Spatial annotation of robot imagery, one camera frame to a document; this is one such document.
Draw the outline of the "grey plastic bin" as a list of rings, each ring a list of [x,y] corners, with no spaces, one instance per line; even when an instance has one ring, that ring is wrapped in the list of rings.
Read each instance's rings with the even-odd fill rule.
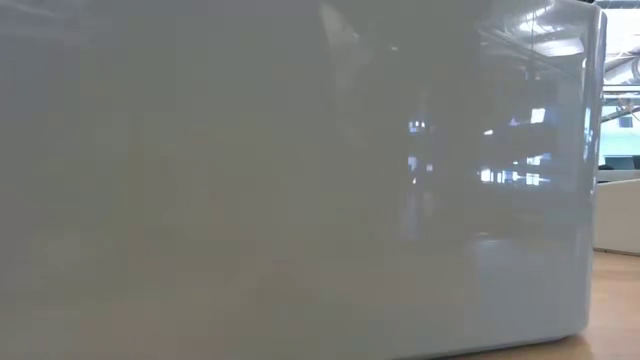
[[[640,256],[640,179],[597,186],[594,248]]]
[[[0,360],[408,360],[587,325],[579,0],[0,0]]]

